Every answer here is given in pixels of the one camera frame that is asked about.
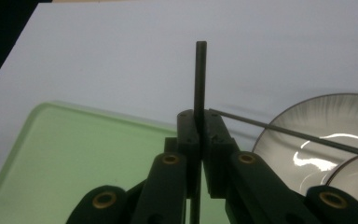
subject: screw hole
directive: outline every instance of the screw hole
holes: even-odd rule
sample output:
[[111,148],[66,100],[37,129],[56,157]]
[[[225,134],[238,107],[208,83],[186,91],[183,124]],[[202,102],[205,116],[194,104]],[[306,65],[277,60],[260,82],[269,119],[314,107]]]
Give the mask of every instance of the screw hole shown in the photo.
[[337,209],[346,208],[348,206],[347,201],[345,201],[345,199],[343,199],[341,196],[333,192],[329,192],[329,191],[321,192],[319,194],[319,198],[325,204]]
[[250,164],[250,163],[255,162],[255,157],[253,157],[251,155],[247,155],[247,154],[240,154],[239,160],[243,163]]
[[164,162],[165,164],[176,164],[179,162],[179,158],[174,155],[168,155],[162,158],[162,162]]
[[92,205],[98,209],[104,209],[116,202],[117,196],[112,191],[105,191],[94,197]]

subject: black clamp jaw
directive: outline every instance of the black clamp jaw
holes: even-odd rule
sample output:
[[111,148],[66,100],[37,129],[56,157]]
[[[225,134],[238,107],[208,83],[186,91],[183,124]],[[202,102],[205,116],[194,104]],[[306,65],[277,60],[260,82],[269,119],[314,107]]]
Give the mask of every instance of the black clamp jaw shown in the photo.
[[80,201],[67,224],[200,223],[203,163],[211,198],[226,199],[230,223],[358,223],[358,202],[342,190],[310,188],[299,195],[256,154],[240,151],[222,117],[204,110],[206,42],[197,42],[194,110],[177,116],[177,137],[166,138],[147,179],[128,190],[102,186]]

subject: white surface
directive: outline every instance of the white surface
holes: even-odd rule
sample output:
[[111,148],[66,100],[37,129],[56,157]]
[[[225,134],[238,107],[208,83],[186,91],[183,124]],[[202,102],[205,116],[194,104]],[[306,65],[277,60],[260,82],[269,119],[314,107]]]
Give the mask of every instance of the white surface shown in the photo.
[[[271,121],[313,96],[358,92],[358,1],[41,4],[0,71],[0,168],[28,113],[60,100],[175,123],[193,105]],[[262,130],[229,122],[250,150]]]

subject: translucent green panel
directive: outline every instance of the translucent green panel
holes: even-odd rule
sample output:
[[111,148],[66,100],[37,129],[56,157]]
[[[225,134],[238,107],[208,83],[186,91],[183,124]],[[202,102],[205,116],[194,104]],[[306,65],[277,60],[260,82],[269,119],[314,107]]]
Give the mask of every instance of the translucent green panel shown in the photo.
[[64,223],[101,185],[129,189],[147,178],[174,127],[62,104],[26,121],[0,174],[0,223]]

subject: thin metal wire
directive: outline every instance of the thin metal wire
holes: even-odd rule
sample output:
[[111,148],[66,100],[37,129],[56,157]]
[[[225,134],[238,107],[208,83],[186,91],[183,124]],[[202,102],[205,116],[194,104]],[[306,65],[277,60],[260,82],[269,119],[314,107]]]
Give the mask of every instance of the thin metal wire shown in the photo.
[[232,115],[232,114],[229,114],[229,113],[226,113],[226,112],[223,112],[223,111],[219,111],[219,110],[210,109],[210,111],[212,111],[212,112],[214,112],[214,113],[216,113],[216,114],[218,114],[220,116],[223,116],[223,117],[227,117],[227,118],[230,118],[230,119],[235,119],[235,120],[242,121],[242,122],[245,122],[245,123],[253,124],[255,126],[262,127],[262,128],[265,128],[265,129],[269,129],[269,130],[272,130],[272,131],[275,131],[275,132],[289,134],[289,135],[292,135],[294,137],[309,140],[311,142],[315,142],[315,143],[318,143],[318,144],[321,144],[321,145],[324,145],[324,146],[334,147],[336,149],[340,149],[340,150],[343,150],[343,151],[346,151],[346,152],[358,154],[358,148],[357,147],[350,147],[350,146],[343,145],[343,144],[340,144],[340,143],[324,140],[324,139],[321,139],[321,138],[318,138],[318,137],[315,137],[315,136],[312,136],[312,135],[308,135],[308,134],[305,134],[305,133],[298,133],[298,132],[295,132],[295,131],[292,131],[292,130],[284,129],[284,128],[281,128],[281,127],[278,127],[278,126],[275,126],[275,125],[272,125],[272,124],[267,124],[267,123],[263,123],[263,122],[260,122],[260,121],[257,121],[257,120],[247,119],[247,118],[243,118],[243,117],[240,117],[240,116],[237,116],[237,115]]

